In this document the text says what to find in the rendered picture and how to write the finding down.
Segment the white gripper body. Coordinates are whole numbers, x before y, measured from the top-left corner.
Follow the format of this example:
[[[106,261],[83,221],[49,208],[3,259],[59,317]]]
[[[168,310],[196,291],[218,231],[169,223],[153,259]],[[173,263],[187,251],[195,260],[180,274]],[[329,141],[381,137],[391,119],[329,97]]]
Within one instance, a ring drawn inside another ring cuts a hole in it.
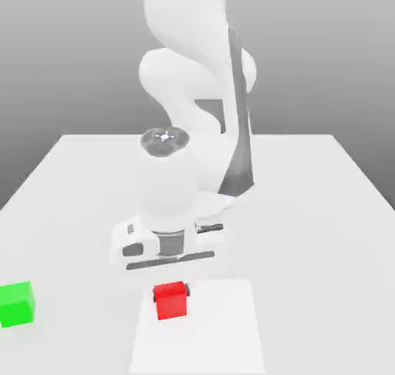
[[[129,262],[123,271],[123,278],[129,282],[172,282],[215,273],[215,252],[203,251],[182,255],[180,258]]]

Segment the small red cube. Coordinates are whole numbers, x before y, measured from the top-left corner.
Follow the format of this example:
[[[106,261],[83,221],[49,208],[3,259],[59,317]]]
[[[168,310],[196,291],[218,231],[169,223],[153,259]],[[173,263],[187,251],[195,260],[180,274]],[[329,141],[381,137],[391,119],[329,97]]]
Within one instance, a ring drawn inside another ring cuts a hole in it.
[[[187,296],[183,282],[156,285],[155,293],[159,320],[187,315]]]

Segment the small green cube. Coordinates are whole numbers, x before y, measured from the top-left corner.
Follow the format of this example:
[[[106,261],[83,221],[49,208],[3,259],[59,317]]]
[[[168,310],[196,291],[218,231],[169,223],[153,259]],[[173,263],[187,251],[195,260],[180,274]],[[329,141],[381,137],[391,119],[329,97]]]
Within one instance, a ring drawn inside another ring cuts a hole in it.
[[[0,327],[9,328],[32,323],[35,296],[30,281],[0,285]]]

